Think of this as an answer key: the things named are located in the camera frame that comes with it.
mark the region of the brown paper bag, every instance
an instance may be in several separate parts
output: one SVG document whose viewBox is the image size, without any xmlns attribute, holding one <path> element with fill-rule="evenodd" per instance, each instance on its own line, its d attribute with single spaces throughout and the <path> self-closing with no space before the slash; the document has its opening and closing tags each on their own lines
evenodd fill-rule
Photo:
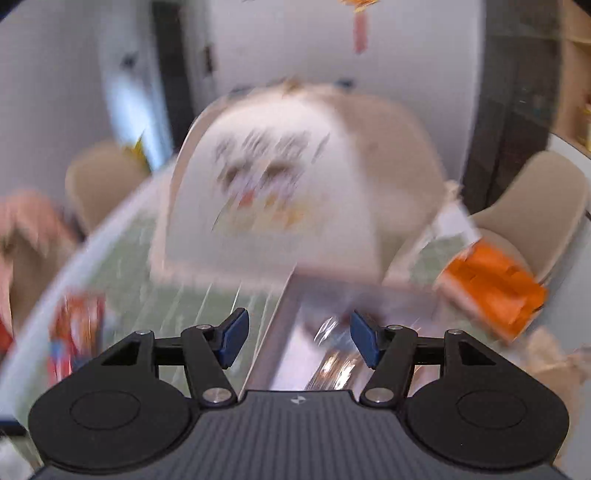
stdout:
<svg viewBox="0 0 591 480">
<path fill-rule="evenodd" d="M 583 409 L 581 387 L 591 376 L 591 346 L 582 346 L 566 355 L 558 340 L 540 327 L 530 335 L 525 354 L 525 370 L 556 393 L 569 411 L 569 434 L 556 457 L 559 462 Z"/>
</svg>

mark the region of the snack bag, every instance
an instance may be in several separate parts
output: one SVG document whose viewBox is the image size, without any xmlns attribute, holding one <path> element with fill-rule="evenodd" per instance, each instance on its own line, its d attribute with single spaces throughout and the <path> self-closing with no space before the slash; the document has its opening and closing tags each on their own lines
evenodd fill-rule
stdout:
<svg viewBox="0 0 591 480">
<path fill-rule="evenodd" d="M 484 240 L 456 256 L 437 286 L 507 342 L 527 328 L 546 298 L 546 289 L 530 273 Z"/>
<path fill-rule="evenodd" d="M 48 369 L 52 385 L 97 355 L 104 317 L 104 295 L 79 293 L 65 296 L 50 332 Z"/>
</svg>

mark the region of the red tassel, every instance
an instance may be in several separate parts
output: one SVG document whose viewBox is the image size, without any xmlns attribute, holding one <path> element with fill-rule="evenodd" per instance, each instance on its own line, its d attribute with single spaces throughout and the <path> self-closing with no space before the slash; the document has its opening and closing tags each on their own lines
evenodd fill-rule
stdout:
<svg viewBox="0 0 591 480">
<path fill-rule="evenodd" d="M 368 48 L 368 18 L 365 10 L 355 13 L 355 53 L 361 54 Z"/>
</svg>

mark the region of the orange package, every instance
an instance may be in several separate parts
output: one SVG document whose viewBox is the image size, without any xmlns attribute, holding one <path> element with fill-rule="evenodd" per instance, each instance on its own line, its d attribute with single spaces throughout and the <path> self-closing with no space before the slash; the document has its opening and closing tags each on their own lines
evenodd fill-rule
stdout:
<svg viewBox="0 0 591 480">
<path fill-rule="evenodd" d="M 507 342 L 527 328 L 547 294 L 530 273 L 484 240 L 452 260 L 437 284 Z"/>
</svg>

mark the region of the white wall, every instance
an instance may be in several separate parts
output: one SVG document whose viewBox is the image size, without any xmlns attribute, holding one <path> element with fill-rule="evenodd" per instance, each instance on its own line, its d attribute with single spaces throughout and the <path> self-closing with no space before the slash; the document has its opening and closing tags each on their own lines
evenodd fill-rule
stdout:
<svg viewBox="0 0 591 480">
<path fill-rule="evenodd" d="M 352 8 L 339 0 L 209 0 L 209 8 L 218 93 L 294 75 L 355 79 L 359 90 L 410 107 L 450 178 L 460 178 L 477 105 L 481 0 L 372 5 L 369 48 L 360 56 L 353 52 Z"/>
<path fill-rule="evenodd" d="M 28 186 L 63 202 L 72 158 L 112 135 L 93 6 L 26 0 L 0 22 L 0 196 Z"/>
</svg>

